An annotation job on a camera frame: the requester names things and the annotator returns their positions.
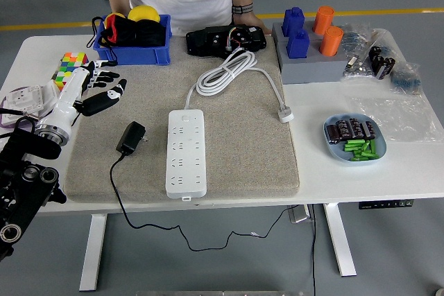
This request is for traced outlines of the person's left hand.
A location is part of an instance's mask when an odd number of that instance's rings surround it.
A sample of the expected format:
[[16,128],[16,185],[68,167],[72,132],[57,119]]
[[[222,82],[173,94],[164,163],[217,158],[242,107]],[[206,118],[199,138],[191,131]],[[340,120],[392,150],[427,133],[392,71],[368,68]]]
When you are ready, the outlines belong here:
[[265,35],[271,35],[272,30],[264,24],[264,22],[257,17],[254,12],[247,12],[244,14],[233,14],[232,20],[234,24],[240,25],[245,24],[247,26],[258,26],[262,29]]

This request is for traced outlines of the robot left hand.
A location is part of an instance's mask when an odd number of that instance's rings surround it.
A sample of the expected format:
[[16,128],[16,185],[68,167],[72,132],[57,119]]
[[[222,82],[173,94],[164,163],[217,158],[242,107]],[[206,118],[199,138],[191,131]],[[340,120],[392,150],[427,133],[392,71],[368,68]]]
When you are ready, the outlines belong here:
[[105,87],[119,79],[119,74],[101,70],[109,61],[97,60],[76,68],[65,84],[52,112],[39,120],[35,132],[39,135],[58,135],[68,139],[71,126],[78,114],[92,116],[119,102],[126,88],[127,80],[120,79],[113,88],[82,100],[83,93],[93,87]]

